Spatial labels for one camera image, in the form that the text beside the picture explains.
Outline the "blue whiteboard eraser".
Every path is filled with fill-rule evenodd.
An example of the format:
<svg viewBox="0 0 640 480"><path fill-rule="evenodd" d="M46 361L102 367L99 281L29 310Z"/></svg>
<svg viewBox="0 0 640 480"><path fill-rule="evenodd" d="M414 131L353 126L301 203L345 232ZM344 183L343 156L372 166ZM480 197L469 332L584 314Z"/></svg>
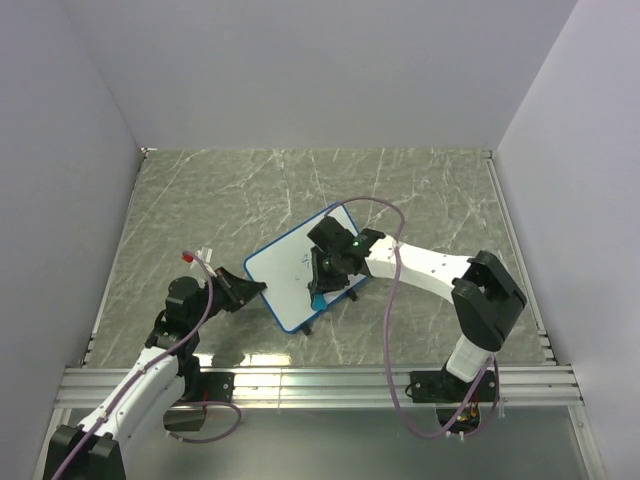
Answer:
<svg viewBox="0 0 640 480"><path fill-rule="evenodd" d="M311 296L311 309L313 311L326 311L327 308L327 302L322 293L314 293Z"/></svg>

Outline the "blue framed small whiteboard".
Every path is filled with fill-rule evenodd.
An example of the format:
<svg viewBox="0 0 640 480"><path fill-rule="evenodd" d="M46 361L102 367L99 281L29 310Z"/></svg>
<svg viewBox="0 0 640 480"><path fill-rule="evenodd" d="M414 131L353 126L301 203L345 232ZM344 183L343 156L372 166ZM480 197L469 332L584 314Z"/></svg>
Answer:
<svg viewBox="0 0 640 480"><path fill-rule="evenodd" d="M267 288L261 296L280 328L289 334L301 331L324 311L311 309L311 297L307 288L312 278L311 248L308 232L325 215L336 218L354 235L359 229L345 206L332 204L280 235L244 261L244 270L252 281L265 282ZM366 282L365 276L350 278L348 288L324 295L327 306L348 296Z"/></svg>

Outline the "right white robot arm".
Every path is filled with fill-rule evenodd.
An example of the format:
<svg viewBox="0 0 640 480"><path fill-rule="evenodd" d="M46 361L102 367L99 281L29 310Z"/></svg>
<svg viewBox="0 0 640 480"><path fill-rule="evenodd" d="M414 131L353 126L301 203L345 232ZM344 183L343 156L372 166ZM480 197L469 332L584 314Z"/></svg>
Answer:
<svg viewBox="0 0 640 480"><path fill-rule="evenodd" d="M435 294L455 309L461 336L441 372L411 395L434 403L466 398L476 375L499 352L527 305L527 298L502 262L481 250L472 257L402 243L382 232L364 229L355 235L327 218L312 228L311 305L320 310L321 295L347 287L352 276L398 280Z"/></svg>

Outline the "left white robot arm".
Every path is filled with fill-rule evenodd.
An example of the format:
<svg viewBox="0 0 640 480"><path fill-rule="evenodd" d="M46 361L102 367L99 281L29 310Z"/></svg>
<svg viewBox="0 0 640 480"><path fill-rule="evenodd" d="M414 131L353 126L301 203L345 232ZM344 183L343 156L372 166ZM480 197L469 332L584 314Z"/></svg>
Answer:
<svg viewBox="0 0 640 480"><path fill-rule="evenodd" d="M173 280L134 366L77 426L61 425L52 435L44 478L126 478L134 445L173 405L193 402L201 393L194 354L199 328L221 311L240 310L266 287L222 267L207 271L203 283L190 276Z"/></svg>

